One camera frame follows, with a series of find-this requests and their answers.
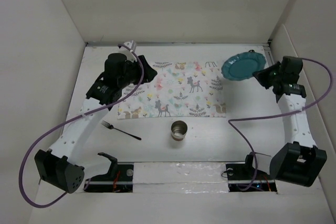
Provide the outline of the teal scalloped plate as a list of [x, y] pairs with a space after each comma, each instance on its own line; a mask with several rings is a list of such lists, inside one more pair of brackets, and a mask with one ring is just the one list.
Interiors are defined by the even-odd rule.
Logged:
[[266, 58], [258, 52], [242, 52], [227, 59], [222, 67], [223, 77], [230, 81], [242, 81], [253, 77], [253, 72], [263, 70]]

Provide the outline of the floral animal print cloth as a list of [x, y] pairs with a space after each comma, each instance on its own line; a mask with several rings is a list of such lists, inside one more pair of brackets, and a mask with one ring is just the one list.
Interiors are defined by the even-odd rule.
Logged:
[[221, 62], [151, 62], [157, 76], [136, 88], [123, 89], [129, 98], [118, 105], [117, 118], [224, 118], [226, 104]]

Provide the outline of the stainless steel cup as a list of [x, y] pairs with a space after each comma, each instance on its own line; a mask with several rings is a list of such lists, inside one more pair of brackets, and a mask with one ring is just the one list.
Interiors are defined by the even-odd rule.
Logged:
[[171, 125], [171, 136], [175, 141], [182, 141], [187, 134], [188, 126], [184, 121], [175, 121]]

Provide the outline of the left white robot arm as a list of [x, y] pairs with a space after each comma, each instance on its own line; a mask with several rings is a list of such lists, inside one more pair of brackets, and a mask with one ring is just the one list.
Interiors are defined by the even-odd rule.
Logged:
[[117, 159], [100, 152], [94, 160], [84, 163], [80, 159], [83, 146], [112, 107], [124, 100], [124, 88], [131, 84], [138, 88], [157, 75], [144, 56], [134, 61], [128, 59], [129, 55], [135, 55], [133, 40], [118, 47], [117, 53], [108, 55], [104, 71], [86, 93], [79, 118], [69, 123], [47, 151], [39, 150], [34, 157], [40, 179], [69, 194], [95, 176], [105, 180], [115, 178]]

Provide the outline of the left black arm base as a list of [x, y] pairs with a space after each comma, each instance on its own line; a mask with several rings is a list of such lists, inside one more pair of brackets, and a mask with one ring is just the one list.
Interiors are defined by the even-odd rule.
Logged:
[[98, 160], [84, 166], [86, 193], [131, 193], [133, 192], [134, 163], [119, 162], [104, 152]]

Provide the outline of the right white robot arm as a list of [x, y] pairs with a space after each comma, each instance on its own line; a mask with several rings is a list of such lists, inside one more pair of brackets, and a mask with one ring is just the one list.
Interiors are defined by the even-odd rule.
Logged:
[[243, 165], [243, 173], [254, 179], [261, 172], [271, 179], [310, 187], [327, 160], [324, 150], [317, 147], [305, 112], [306, 90], [298, 84], [303, 62], [284, 56], [281, 62], [254, 72], [253, 76], [266, 89], [272, 88], [281, 111], [285, 144], [274, 156], [256, 154], [256, 161]]

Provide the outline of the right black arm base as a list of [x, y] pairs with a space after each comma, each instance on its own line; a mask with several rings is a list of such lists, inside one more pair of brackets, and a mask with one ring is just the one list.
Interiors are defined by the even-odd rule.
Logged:
[[221, 176], [227, 179], [230, 193], [239, 192], [277, 192], [276, 183], [270, 176], [258, 170], [256, 176], [254, 157], [248, 154], [243, 162], [233, 162], [225, 164], [225, 169]]

